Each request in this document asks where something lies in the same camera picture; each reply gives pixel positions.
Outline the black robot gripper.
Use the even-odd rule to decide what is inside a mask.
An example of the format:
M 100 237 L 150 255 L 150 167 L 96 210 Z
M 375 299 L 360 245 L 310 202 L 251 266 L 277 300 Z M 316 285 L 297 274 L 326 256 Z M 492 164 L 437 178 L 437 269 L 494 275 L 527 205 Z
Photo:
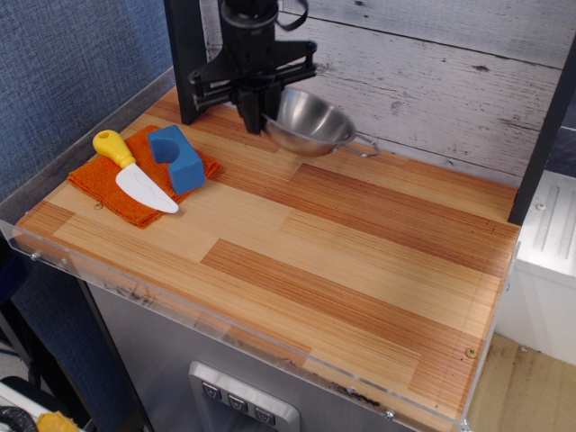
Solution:
M 277 40 L 277 13 L 253 16 L 221 13 L 220 53 L 188 76 L 193 103 L 198 110 L 236 102 L 247 132 L 262 130 L 260 93 L 264 92 L 263 114 L 276 120 L 282 100 L 282 84 L 315 75 L 312 40 Z

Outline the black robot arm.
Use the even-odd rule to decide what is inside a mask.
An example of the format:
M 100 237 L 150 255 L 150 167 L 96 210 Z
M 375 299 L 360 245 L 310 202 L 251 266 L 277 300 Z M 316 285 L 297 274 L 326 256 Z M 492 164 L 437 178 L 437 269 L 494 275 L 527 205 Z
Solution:
M 284 88 L 316 75 L 315 42 L 275 38 L 276 27 L 291 32 L 305 23 L 309 6 L 301 6 L 300 17 L 282 24 L 276 1 L 223 1 L 220 53 L 188 76 L 195 107 L 232 103 L 247 131 L 258 134 L 265 117 L 277 114 Z

